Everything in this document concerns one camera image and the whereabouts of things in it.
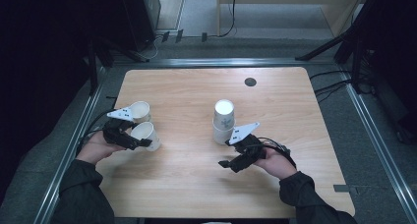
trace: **black circle sticker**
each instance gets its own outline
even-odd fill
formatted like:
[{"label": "black circle sticker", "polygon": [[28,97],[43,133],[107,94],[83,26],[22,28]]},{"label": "black circle sticker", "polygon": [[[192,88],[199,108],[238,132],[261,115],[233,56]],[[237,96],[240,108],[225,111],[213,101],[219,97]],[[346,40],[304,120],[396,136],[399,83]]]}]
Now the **black circle sticker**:
[{"label": "black circle sticker", "polygon": [[257,84],[257,81],[255,79],[247,78],[245,80],[245,85],[247,86],[254,86],[255,84]]}]

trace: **cup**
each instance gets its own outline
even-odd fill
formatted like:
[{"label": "cup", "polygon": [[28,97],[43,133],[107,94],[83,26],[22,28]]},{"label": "cup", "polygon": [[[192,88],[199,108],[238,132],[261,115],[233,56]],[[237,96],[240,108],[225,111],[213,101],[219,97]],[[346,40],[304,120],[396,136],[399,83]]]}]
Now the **cup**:
[{"label": "cup", "polygon": [[151,122],[152,116],[150,114],[149,104],[144,101],[133,103],[130,107],[133,121],[137,124],[143,122]]},{"label": "cup", "polygon": [[230,140],[230,137],[233,134],[233,130],[235,127],[235,122],[233,123],[233,126],[230,129],[222,130],[215,126],[214,120],[212,121],[212,133],[214,141],[219,144],[226,144],[227,140]]},{"label": "cup", "polygon": [[213,125],[221,131],[233,129],[235,125],[234,105],[228,99],[220,99],[214,106]]},{"label": "cup", "polygon": [[147,151],[155,151],[160,147],[160,139],[157,136],[157,133],[153,127],[153,123],[151,122],[144,122],[136,126],[131,132],[131,137],[136,138],[138,140],[152,140],[150,146],[147,147]]}]

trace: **hand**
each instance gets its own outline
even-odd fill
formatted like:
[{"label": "hand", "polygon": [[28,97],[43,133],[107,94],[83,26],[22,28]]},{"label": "hand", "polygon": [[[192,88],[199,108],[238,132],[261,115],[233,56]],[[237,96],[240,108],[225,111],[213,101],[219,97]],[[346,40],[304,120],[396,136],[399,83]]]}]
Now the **hand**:
[{"label": "hand", "polygon": [[264,168],[269,174],[278,178],[285,179],[297,173],[297,169],[277,151],[272,148],[265,148],[266,159],[258,159],[254,164]]},{"label": "hand", "polygon": [[117,144],[107,143],[103,132],[97,132],[83,146],[76,159],[96,165],[98,161],[110,156],[113,152],[125,149]]}]

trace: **black stand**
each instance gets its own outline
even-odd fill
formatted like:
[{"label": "black stand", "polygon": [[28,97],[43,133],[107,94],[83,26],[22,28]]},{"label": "black stand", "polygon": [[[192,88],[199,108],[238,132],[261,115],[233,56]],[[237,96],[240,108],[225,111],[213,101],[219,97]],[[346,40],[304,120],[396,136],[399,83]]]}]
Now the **black stand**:
[{"label": "black stand", "polygon": [[119,45],[111,42],[103,37],[92,37],[89,39],[89,80],[90,90],[89,95],[92,95],[98,87],[97,65],[95,61],[95,55],[100,60],[104,67],[111,68],[113,66],[114,59],[111,56],[109,49],[114,49],[132,59],[137,63],[148,62],[148,59],[142,59],[136,56],[129,50],[125,50]]},{"label": "black stand", "polygon": [[319,48],[313,50],[312,52],[304,56],[296,57],[295,60],[309,61],[341,42],[341,45],[338,48],[333,59],[336,64],[344,64],[346,63],[349,56],[353,53],[353,65],[351,76],[352,85],[355,88],[356,92],[360,93],[361,91],[359,89],[359,71],[361,67],[361,60],[364,54],[363,41],[367,33],[369,32],[370,26],[373,24],[373,19],[371,15],[376,14],[376,12],[374,11],[375,9],[377,9],[376,7],[378,7],[376,3],[377,0],[367,0],[361,12],[359,12],[358,17],[347,31],[334,38],[333,40],[320,46]]}]

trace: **person's arm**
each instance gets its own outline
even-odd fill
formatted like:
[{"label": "person's arm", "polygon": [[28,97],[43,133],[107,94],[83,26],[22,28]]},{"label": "person's arm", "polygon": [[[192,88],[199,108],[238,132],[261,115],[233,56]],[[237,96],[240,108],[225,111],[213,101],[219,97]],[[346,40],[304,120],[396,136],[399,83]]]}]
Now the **person's arm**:
[{"label": "person's arm", "polygon": [[99,188],[102,176],[95,165],[122,149],[107,143],[102,132],[91,137],[62,178],[51,223],[114,223],[113,209]]},{"label": "person's arm", "polygon": [[348,213],[335,210],[319,197],[311,177],[297,172],[284,156],[273,149],[266,148],[266,153],[266,159],[258,160],[255,165],[280,180],[279,196],[286,204],[295,206],[298,224],[356,223]]}]

